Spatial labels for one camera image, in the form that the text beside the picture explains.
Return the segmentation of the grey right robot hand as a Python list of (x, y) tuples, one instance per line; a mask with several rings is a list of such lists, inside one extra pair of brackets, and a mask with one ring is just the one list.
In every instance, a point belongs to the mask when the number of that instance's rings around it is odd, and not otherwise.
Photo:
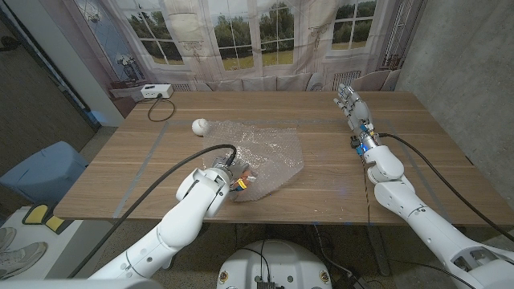
[(361, 157), (373, 148), (381, 145), (379, 136), (374, 132), (373, 117), (365, 101), (353, 88), (340, 83), (334, 103), (348, 119), (348, 126), (354, 133), (350, 137), (350, 146)]

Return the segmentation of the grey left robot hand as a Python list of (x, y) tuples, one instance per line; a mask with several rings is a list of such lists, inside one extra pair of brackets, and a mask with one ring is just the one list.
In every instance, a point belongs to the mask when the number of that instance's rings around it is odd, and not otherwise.
[(242, 192), (257, 180), (258, 174), (251, 170), (248, 163), (235, 158), (230, 165), (227, 165), (227, 157), (216, 157), (212, 165), (215, 168), (224, 168), (230, 176), (230, 191)]

